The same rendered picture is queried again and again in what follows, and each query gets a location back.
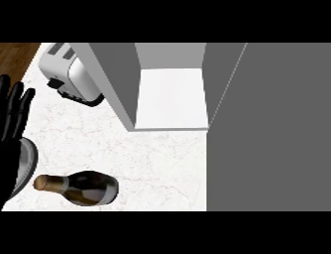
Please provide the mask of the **dark wine bottle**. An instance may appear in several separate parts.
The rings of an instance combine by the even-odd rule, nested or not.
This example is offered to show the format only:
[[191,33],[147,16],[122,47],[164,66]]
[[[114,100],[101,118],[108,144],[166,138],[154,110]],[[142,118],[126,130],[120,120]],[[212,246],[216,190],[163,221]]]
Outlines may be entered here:
[[76,205],[98,206],[116,200],[119,181],[97,171],[83,171],[68,176],[39,175],[35,179],[35,189],[61,194]]

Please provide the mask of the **grey open cabinet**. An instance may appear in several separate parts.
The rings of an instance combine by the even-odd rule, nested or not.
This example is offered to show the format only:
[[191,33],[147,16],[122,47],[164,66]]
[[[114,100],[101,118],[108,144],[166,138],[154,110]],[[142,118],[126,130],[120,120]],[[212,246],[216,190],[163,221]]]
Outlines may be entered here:
[[73,49],[128,131],[210,129],[244,43],[74,43]]

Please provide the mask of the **dark grey cabinet door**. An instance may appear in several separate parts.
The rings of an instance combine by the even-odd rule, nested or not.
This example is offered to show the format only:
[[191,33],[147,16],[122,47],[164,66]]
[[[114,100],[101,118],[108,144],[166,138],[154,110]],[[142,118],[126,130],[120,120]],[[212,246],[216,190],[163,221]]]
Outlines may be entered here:
[[209,132],[212,210],[331,210],[331,44],[250,44]]

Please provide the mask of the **white toaster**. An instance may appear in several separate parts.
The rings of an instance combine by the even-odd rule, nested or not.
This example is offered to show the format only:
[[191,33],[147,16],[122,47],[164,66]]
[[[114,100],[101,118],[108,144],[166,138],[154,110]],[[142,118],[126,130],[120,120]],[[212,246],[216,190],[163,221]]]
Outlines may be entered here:
[[40,58],[39,68],[48,78],[48,87],[63,98],[89,107],[102,103],[102,92],[70,43],[49,45]]

